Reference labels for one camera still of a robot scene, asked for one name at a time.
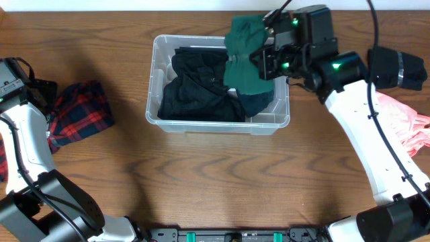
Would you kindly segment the dark green shirt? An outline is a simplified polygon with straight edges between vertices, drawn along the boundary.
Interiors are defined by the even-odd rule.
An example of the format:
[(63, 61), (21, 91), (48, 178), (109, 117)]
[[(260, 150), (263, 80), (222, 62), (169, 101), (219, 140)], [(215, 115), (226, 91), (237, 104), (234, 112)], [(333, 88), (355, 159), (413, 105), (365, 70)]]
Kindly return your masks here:
[(269, 32), (263, 23), (264, 15), (233, 17), (224, 45), (228, 60), (225, 65), (224, 85), (243, 95), (257, 95), (273, 91), (273, 81), (259, 77), (259, 69), (249, 60), (265, 44)]

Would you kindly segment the dark navy garment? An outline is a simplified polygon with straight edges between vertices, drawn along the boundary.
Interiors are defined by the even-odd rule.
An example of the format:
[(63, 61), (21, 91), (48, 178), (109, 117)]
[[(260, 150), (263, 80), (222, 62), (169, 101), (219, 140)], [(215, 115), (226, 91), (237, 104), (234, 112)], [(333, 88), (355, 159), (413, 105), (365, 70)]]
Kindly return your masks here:
[(236, 92), (237, 97), (245, 110), (245, 115), (250, 118), (258, 113), (262, 112), (274, 98), (274, 92), (268, 91), (265, 93), (259, 93), (255, 95), (241, 94), (239, 91)]

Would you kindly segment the large black garment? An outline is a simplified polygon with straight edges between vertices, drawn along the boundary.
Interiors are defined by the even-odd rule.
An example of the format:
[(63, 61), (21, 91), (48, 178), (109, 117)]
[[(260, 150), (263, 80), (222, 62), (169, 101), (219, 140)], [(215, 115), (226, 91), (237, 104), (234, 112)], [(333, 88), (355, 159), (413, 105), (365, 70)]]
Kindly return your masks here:
[(224, 85), (227, 53), (221, 48), (179, 47), (171, 59), (176, 78), (163, 89), (162, 120), (244, 122), (245, 111)]

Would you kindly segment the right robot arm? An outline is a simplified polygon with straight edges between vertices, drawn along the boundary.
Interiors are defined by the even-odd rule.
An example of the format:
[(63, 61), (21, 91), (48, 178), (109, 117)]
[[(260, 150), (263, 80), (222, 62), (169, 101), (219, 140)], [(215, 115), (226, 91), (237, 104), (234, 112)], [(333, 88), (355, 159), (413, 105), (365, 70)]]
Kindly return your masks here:
[(269, 12), (274, 42), (250, 55), (260, 78), (296, 78), (345, 131), (369, 179), (376, 207), (324, 227), (319, 241), (412, 241), (429, 234), (429, 178), (389, 129), (372, 72), (355, 52), (341, 53), (331, 12), (311, 5)]

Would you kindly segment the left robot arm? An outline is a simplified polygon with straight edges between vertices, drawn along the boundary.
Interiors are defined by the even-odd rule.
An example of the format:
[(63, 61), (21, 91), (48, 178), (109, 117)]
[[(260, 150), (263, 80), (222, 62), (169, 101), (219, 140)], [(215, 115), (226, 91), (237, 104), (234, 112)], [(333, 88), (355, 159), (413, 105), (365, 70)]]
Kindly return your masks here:
[(8, 166), (1, 225), (20, 241), (150, 241), (131, 218), (104, 215), (96, 201), (57, 171), (48, 114), (57, 84), (1, 59), (1, 136)]

